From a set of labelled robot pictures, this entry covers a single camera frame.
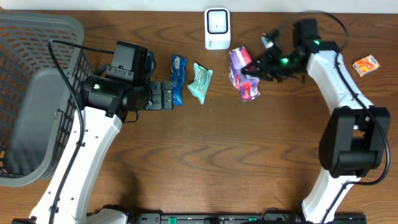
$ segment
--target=wood grain surface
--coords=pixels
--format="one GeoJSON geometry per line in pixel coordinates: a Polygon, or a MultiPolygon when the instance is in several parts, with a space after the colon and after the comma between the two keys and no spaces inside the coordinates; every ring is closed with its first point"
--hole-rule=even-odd
{"type": "MultiPolygon", "coordinates": [[[[320,171],[318,142],[329,118],[316,83],[307,76],[283,83],[261,82],[261,96],[243,103],[228,77],[228,50],[204,45],[201,12],[45,11],[69,15],[85,28],[85,45],[114,50],[117,40],[151,49],[157,59],[154,80],[168,80],[171,55],[214,71],[203,105],[186,87],[183,106],[173,111],[143,112],[138,123],[125,124],[114,140],[95,183],[89,212],[106,204],[165,213],[256,213],[268,207],[297,210],[320,171]]],[[[260,36],[291,14],[231,13],[231,49],[245,46],[252,57],[263,52],[260,36]]],[[[388,108],[392,151],[389,176],[374,187],[354,186],[339,207],[364,212],[368,223],[398,219],[398,15],[338,14],[351,40],[343,52],[355,82],[377,106],[388,108]],[[359,77],[351,64],[369,54],[381,64],[359,77]]],[[[318,17],[324,39],[342,43],[339,25],[318,17]]],[[[281,37],[292,48],[288,27],[281,37]]],[[[111,56],[88,52],[97,67],[111,56]]],[[[378,177],[373,170],[364,180],[378,177]]],[[[0,223],[28,217],[48,180],[21,188],[0,187],[0,223]]]]}

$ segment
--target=green light indicator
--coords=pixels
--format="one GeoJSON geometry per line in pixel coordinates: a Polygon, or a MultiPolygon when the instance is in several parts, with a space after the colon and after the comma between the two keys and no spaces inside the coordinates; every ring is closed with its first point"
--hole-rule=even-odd
{"type": "Polygon", "coordinates": [[[170,218],[169,218],[169,224],[177,224],[177,218],[175,218],[175,217],[170,217],[170,218]]]}
{"type": "Polygon", "coordinates": [[[282,62],[282,64],[286,65],[289,62],[289,59],[288,58],[282,58],[280,61],[282,62]]]}

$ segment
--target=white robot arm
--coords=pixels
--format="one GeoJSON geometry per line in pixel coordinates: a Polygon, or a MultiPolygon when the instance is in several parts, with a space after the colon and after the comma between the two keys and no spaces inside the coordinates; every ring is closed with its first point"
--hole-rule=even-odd
{"type": "MultiPolygon", "coordinates": [[[[79,150],[63,186],[58,202],[59,209],[55,214],[54,223],[126,223],[126,214],[115,210],[112,210],[112,213],[108,217],[101,217],[101,222],[88,222],[88,220],[91,221],[98,215],[86,218],[88,201],[95,180],[106,152],[115,136],[120,132],[122,121],[117,116],[109,118],[105,116],[104,110],[91,107],[86,107],[83,110],[83,117],[86,129],[83,138],[84,146],[79,150]]],[[[40,202],[30,214],[30,217],[36,217],[36,223],[49,222],[49,209],[76,148],[79,135],[79,120],[74,119],[68,144],[62,154],[51,183],[40,199],[40,202]]]]}
{"type": "MultiPolygon", "coordinates": [[[[335,57],[336,52],[334,50],[319,51],[319,53],[311,54],[307,65],[308,74],[317,83],[322,96],[329,107],[330,114],[332,114],[335,108],[342,108],[344,106],[351,109],[362,109],[362,106],[353,99],[353,96],[338,75],[335,68],[335,57]]],[[[354,80],[351,78],[344,66],[343,57],[341,55],[338,57],[338,62],[340,63],[342,74],[350,87],[356,94],[358,94],[358,98],[367,107],[372,106],[372,103],[355,85],[354,80]]],[[[305,219],[313,223],[320,223],[323,215],[331,205],[343,183],[347,181],[359,181],[360,179],[361,178],[356,175],[342,175],[338,178],[333,178],[327,170],[322,168],[310,195],[305,198],[302,203],[302,210],[305,215],[305,219]]],[[[352,185],[347,186],[341,194],[338,201],[329,212],[325,220],[326,223],[333,221],[337,207],[351,187],[352,185]]]]}

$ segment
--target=mesh basket side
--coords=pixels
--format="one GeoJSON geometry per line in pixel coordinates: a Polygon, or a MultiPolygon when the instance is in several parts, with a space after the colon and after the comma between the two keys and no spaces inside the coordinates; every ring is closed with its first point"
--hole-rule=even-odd
{"type": "MultiPolygon", "coordinates": [[[[81,24],[67,16],[50,16],[36,13],[0,13],[0,184],[9,186],[25,185],[35,177],[28,173],[13,174],[6,170],[7,151],[12,136],[13,124],[19,111],[24,109],[23,100],[32,76],[43,68],[55,68],[47,44],[49,39],[59,39],[75,44],[83,44],[84,30],[81,24]],[[21,181],[2,180],[15,177],[21,181]]],[[[62,44],[53,44],[53,51],[60,65],[68,75],[71,85],[77,86],[87,75],[92,74],[91,66],[84,51],[62,44]]],[[[53,159],[42,177],[53,175],[63,149],[68,140],[73,121],[73,101],[67,90],[64,92],[60,109],[64,111],[61,128],[55,141],[53,159]]]]}
{"type": "Polygon", "coordinates": [[[30,68],[22,65],[25,71],[21,69],[16,64],[21,63],[20,60],[16,62],[10,60],[15,57],[5,44],[0,44],[0,176],[2,177],[11,175],[5,169],[4,159],[30,81],[30,74],[27,73],[30,68]]]}

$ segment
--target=white plug-in device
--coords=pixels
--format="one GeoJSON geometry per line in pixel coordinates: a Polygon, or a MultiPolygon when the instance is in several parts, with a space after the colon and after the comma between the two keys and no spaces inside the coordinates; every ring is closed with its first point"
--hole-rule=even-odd
{"type": "Polygon", "coordinates": [[[231,44],[231,17],[226,8],[205,11],[205,46],[208,50],[228,49],[231,44]]]}

